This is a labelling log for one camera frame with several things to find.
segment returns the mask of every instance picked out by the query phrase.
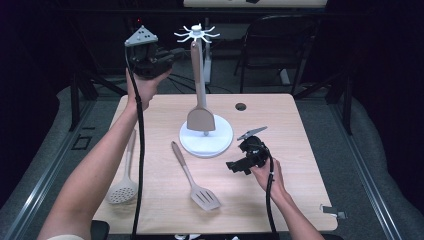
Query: white round base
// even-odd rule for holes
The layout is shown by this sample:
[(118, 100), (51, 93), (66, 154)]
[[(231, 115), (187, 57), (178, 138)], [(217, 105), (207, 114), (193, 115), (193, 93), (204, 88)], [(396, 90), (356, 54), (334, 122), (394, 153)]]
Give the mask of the white round base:
[(214, 115), (215, 131), (208, 134), (187, 129), (187, 122), (181, 126), (180, 142), (187, 152), (200, 158), (212, 158), (223, 153), (233, 141), (233, 129), (224, 118)]

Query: human arm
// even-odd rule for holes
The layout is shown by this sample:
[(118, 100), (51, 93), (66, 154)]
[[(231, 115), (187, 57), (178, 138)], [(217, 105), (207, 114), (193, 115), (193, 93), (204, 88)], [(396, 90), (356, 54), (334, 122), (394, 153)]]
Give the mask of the human arm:
[[(252, 167), (250, 170), (256, 177), (262, 189), (266, 190), (270, 169), (270, 160), (261, 168)], [(316, 228), (309, 222), (296, 206), (293, 198), (284, 187), (280, 162), (274, 159), (274, 182), (271, 187), (271, 199), (283, 214), (292, 239), (324, 239)]]
[[(170, 71), (153, 80), (142, 81), (137, 76), (136, 84), (143, 110), (156, 94), (161, 80)], [(90, 239), (91, 220), (105, 197), (116, 174), (125, 147), (137, 122), (135, 92), (126, 73), (127, 105), (102, 139), (84, 157), (63, 185), (38, 239), (48, 239), (63, 234), (73, 234)]]

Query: wooden tabletop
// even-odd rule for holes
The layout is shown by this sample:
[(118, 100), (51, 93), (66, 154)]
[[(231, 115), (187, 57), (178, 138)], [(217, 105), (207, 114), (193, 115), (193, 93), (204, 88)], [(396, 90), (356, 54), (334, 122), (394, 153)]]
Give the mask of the wooden tabletop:
[[(120, 115), (126, 96), (115, 113)], [(246, 110), (239, 111), (236, 104)], [(256, 136), (281, 161), (287, 191), (300, 210), (318, 230), (331, 231), (337, 221), (320, 210), (331, 206), (298, 110), (288, 94), (207, 95), (208, 108), (226, 119), (234, 137), (221, 155), (201, 159), (190, 155), (179, 142), (179, 131), (188, 112), (196, 105), (196, 95), (156, 95), (144, 112), (146, 154), (139, 234), (254, 233), (270, 232), (265, 208), (265, 192), (255, 177), (233, 173), (225, 164), (245, 157), (236, 139), (246, 131), (267, 126)], [(215, 193), (222, 206), (206, 212), (190, 198), (190, 184), (175, 157), (171, 142), (181, 148), (196, 183)], [(131, 178), (138, 182), (139, 138), (134, 149)], [(122, 179), (124, 158), (112, 183)], [(111, 205), (103, 201), (95, 218), (110, 224), (110, 233), (131, 233), (135, 200)], [(287, 231), (281, 213), (272, 205), (278, 231)]]
[(324, 8), (327, 0), (184, 0), (185, 7), (197, 8)]

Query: gray carpet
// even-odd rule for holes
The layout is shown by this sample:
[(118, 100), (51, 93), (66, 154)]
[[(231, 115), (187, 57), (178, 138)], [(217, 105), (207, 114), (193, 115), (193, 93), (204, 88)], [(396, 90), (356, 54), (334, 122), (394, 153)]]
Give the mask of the gray carpet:
[[(213, 94), (238, 93), (238, 76), (232, 75), (235, 60), (220, 58), (219, 53), (214, 56), (212, 81), (208, 89)], [(176, 63), (173, 73), (192, 78), (190, 62)], [(173, 80), (165, 80), (161, 83), (159, 94), (193, 93), (193, 82), (176, 75), (171, 76)], [(290, 87), (264, 87), (264, 85), (276, 84), (278, 81), (279, 78), (275, 73), (252, 73), (246, 82), (248, 86), (246, 92), (289, 92)], [(71, 120), (69, 89), (65, 89), (58, 95), (61, 107), (51, 131), (27, 173), (23, 176), (21, 183), (0, 210), (1, 239), (6, 237), (34, 239), (36, 237), (69, 173), (109, 128), (119, 98), (103, 86), (96, 87), (101, 97), (93, 104), (82, 99), (81, 107), (86, 106), (86, 109), (91, 110), (87, 119), (72, 134), (67, 132)], [(354, 155), (346, 143), (343, 129), (338, 125), (339, 119), (334, 115), (334, 106), (325, 103), (324, 94), (325, 90), (322, 90), (322, 92), (317, 92), (310, 98), (299, 100), (296, 103), (330, 200), (333, 206), (340, 211), (345, 211), (348, 215), (347, 219), (339, 220), (339, 227), (333, 234), (352, 240), (390, 239), (382, 228), (363, 182), (358, 177)], [(423, 239), (423, 216), (402, 197), (396, 184), (387, 174), (384, 151), (378, 133), (367, 117), (366, 111), (355, 101), (352, 114), (353, 139), (381, 191), (388, 210), (394, 217), (393, 220), (399, 232), (403, 239)], [(87, 149), (72, 150), (72, 147), (75, 149), (85, 145), (81, 139), (74, 145), (78, 137), (90, 139)], [(62, 154), (58, 153), (58, 149), (66, 141), (68, 141), (67, 150)], [(38, 179), (43, 176), (46, 168), (58, 155), (63, 157), (63, 164), (58, 166), (58, 174), (54, 177), (44, 199), (41, 199), (40, 204), (35, 207), (34, 213), (36, 214), (28, 221), (17, 221), (17, 219), (19, 220), (18, 215), (36, 187)], [(22, 229), (16, 234), (11, 227), (16, 227), (16, 223), (22, 222), (27, 224), (19, 226)], [(129, 236), (111, 235), (109, 239), (129, 239)], [(290, 238), (287, 233), (282, 233), (281, 239)]]

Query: wooden spatula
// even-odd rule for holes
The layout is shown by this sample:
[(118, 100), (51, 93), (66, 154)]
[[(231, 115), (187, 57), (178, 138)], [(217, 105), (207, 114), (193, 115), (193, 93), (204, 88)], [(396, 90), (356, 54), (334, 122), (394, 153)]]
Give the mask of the wooden spatula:
[(206, 108), (206, 93), (203, 79), (202, 44), (193, 41), (190, 45), (191, 63), (196, 83), (197, 106), (187, 116), (187, 128), (194, 131), (214, 131), (213, 113)]
[(191, 198), (193, 199), (193, 201), (195, 201), (205, 211), (220, 207), (221, 203), (219, 202), (215, 194), (213, 194), (213, 192), (211, 192), (209, 189), (200, 187), (194, 182), (193, 177), (191, 176), (190, 171), (188, 170), (187, 164), (185, 163), (183, 154), (181, 153), (181, 150), (178, 147), (177, 143), (172, 141), (171, 145), (175, 156), (177, 157), (178, 161), (181, 164), (181, 167), (183, 167), (183, 170), (188, 180), (190, 181)]

